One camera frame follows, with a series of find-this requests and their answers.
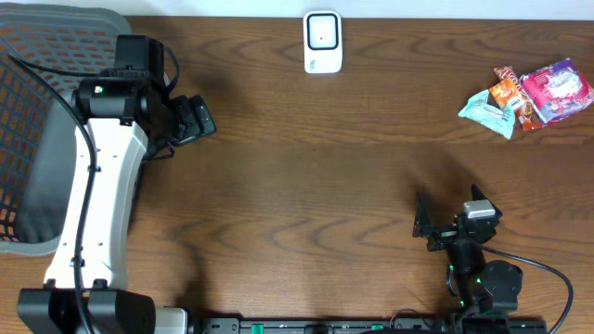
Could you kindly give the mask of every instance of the white wall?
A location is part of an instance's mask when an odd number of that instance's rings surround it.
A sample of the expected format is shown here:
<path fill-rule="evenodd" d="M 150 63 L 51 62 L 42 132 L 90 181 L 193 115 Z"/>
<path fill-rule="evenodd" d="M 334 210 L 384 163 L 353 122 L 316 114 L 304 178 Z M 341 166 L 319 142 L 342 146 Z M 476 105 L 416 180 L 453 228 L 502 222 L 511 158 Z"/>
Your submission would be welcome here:
<path fill-rule="evenodd" d="M 302 17 L 331 8 L 346 18 L 587 19 L 594 0 L 13 0 L 104 7 L 123 15 Z"/>

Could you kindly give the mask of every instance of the wooden tabletop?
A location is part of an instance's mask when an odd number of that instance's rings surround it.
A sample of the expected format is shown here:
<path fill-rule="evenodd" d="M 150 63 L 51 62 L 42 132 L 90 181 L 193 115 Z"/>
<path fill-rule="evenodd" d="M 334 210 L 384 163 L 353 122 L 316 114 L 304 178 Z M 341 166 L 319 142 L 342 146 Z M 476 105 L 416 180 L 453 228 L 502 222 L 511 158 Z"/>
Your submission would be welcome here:
<path fill-rule="evenodd" d="M 218 127 L 147 166 L 131 291 L 204 315 L 444 314 L 458 300 L 446 254 L 411 236 L 415 192 L 450 222 L 477 183 L 504 212 L 488 245 L 570 277 L 562 332 L 591 332 L 594 109 L 533 133 L 516 124 L 509 141 L 457 114 L 496 66 L 520 75 L 571 57 L 594 84 L 594 23 L 344 19 L 342 70 L 310 75 L 300 19 L 128 20 L 174 50 L 174 95 L 202 94 Z M 0 328 L 23 332 L 19 289 L 41 287 L 51 257 L 0 261 Z M 566 287 L 517 264 L 515 315 L 552 327 Z"/>

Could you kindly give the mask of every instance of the blue snack package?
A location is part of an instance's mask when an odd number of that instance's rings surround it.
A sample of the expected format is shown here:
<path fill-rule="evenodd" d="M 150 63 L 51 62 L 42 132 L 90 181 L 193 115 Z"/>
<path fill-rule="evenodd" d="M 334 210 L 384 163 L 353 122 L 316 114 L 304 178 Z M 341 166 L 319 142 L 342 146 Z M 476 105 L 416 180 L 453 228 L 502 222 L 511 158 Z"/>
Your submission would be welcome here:
<path fill-rule="evenodd" d="M 501 110 L 487 104 L 489 90 L 476 94 L 468 100 L 468 104 L 459 113 L 459 117 L 466 117 L 488 127 L 500 135 L 510 139 L 516 118 L 513 111 Z"/>

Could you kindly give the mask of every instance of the candy bar wrapper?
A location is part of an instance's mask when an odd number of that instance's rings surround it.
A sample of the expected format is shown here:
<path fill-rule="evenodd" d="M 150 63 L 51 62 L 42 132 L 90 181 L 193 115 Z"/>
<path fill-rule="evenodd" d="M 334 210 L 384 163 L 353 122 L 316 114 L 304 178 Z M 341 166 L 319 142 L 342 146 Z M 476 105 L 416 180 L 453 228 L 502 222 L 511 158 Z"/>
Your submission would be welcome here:
<path fill-rule="evenodd" d="M 513 133 L 513 124 L 516 121 L 513 111 L 510 109 L 501 110 L 488 105 L 488 98 L 488 90 L 471 97 L 466 107 L 458 113 L 458 116 L 476 121 L 510 139 Z"/>
<path fill-rule="evenodd" d="M 524 105 L 518 87 L 508 78 L 489 89 L 500 108 L 515 111 Z"/>
<path fill-rule="evenodd" d="M 503 66 L 494 68 L 493 71 L 495 72 L 495 75 L 498 77 L 499 80 L 506 80 L 511 78 L 513 83 L 520 91 L 520 94 L 522 94 L 524 104 L 516 110 L 516 116 L 518 117 L 518 121 L 520 121 L 520 124 L 522 125 L 522 129 L 524 131 L 542 129 L 545 125 L 540 121 L 540 119 L 536 115 L 536 107 L 534 105 L 534 102 L 530 99 L 528 93 L 523 88 L 522 83 L 520 83 L 520 80 L 518 80 L 518 77 L 513 72 L 513 68 L 511 66 Z"/>
<path fill-rule="evenodd" d="M 520 80 L 544 124 L 560 121 L 594 102 L 594 90 L 569 58 Z"/>

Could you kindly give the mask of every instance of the plastic crate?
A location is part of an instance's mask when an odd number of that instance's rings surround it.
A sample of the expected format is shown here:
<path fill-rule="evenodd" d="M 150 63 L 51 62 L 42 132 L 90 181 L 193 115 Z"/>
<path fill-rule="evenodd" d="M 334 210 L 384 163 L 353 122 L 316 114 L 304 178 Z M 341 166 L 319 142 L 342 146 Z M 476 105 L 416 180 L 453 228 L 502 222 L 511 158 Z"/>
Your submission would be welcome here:
<path fill-rule="evenodd" d="M 66 71 L 112 66 L 119 14 L 98 8 L 0 4 L 0 251 L 44 255 L 56 250 L 70 198 L 74 123 L 40 84 L 6 56 Z M 42 73 L 58 92 L 80 79 Z"/>

